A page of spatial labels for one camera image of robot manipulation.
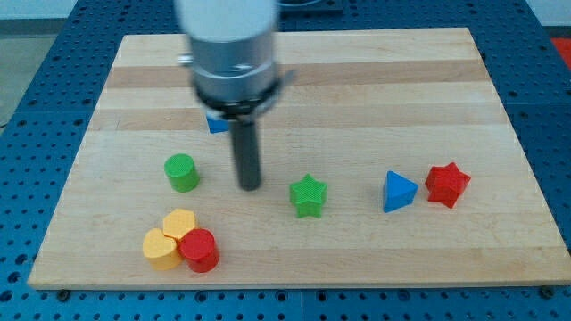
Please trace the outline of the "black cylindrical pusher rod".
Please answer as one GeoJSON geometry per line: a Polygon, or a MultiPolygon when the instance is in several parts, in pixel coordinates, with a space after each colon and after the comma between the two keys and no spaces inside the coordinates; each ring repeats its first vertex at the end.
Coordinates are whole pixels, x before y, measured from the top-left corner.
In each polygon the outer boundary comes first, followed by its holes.
{"type": "Polygon", "coordinates": [[[231,121],[229,131],[238,184],[245,191],[256,190],[261,185],[261,163],[256,124],[254,122],[231,121]]]}

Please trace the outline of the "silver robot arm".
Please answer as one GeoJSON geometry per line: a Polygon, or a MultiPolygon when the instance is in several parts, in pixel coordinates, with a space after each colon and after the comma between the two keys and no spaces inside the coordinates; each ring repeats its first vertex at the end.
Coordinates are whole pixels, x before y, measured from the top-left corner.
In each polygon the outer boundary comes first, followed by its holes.
{"type": "Polygon", "coordinates": [[[278,101],[294,72],[275,56],[278,4],[268,0],[177,0],[190,54],[185,64],[206,115],[228,122],[239,186],[261,185],[256,121],[278,101]]]}

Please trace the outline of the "blue block behind arm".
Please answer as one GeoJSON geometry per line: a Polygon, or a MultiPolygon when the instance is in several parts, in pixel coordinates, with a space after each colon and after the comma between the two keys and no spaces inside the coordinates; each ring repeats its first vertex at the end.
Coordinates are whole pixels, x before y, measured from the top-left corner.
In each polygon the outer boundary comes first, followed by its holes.
{"type": "Polygon", "coordinates": [[[228,122],[224,119],[207,114],[206,120],[211,134],[217,134],[229,131],[228,122]]]}

